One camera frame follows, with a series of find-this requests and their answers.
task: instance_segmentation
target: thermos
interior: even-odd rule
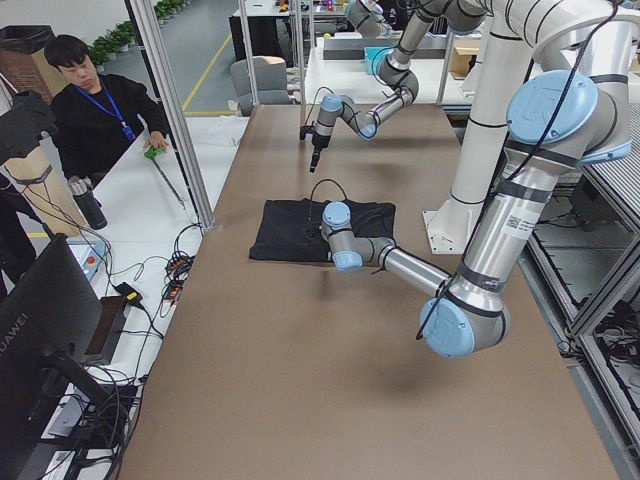
[[[85,181],[78,177],[72,177],[67,184],[89,226],[94,230],[106,227],[107,219],[100,209],[100,204],[93,196],[93,191],[87,188]]]

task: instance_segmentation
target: wall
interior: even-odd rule
[[[75,35],[87,43],[128,18],[124,0],[0,0],[0,28],[51,25],[54,33]]]

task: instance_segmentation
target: gray chair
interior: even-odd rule
[[[287,92],[287,67],[285,61],[278,57],[254,56],[254,70],[260,103],[265,105],[282,105],[291,103]],[[243,116],[251,115],[251,84],[247,61],[240,60],[231,65],[231,79],[238,96],[238,106]]]

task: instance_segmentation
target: black sweater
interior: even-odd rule
[[[144,130],[138,115],[142,116],[150,132],[168,133],[164,111],[149,98],[144,85],[120,75],[100,75],[100,79],[136,136]],[[113,111],[104,88],[92,97]],[[120,121],[99,109],[73,85],[67,85],[55,96],[51,109],[58,127],[53,141],[67,178],[109,170],[131,144],[122,132]]]

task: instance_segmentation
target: blue lanyard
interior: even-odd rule
[[[130,142],[133,142],[136,138],[135,133],[133,132],[133,129],[127,125],[127,122],[124,121],[124,117],[122,116],[122,114],[120,113],[120,110],[118,109],[118,106],[116,105],[116,102],[113,100],[113,97],[111,96],[111,92],[109,92],[109,89],[106,87],[106,85],[102,82],[100,82],[100,84],[102,85],[102,88],[104,88],[104,92],[107,95],[107,99],[109,100],[109,103],[111,104],[111,107],[113,108],[113,112],[107,110],[104,105],[102,105],[100,102],[98,102],[95,98],[93,98],[91,95],[89,95],[86,91],[82,90],[80,87],[76,86],[76,90],[78,92],[80,92],[80,94],[82,96],[84,96],[87,100],[89,100],[91,103],[93,103],[96,107],[98,107],[100,110],[102,110],[104,113],[106,113],[107,115],[118,119],[118,121],[122,124],[122,133],[124,133],[125,137],[127,137],[129,139]]]

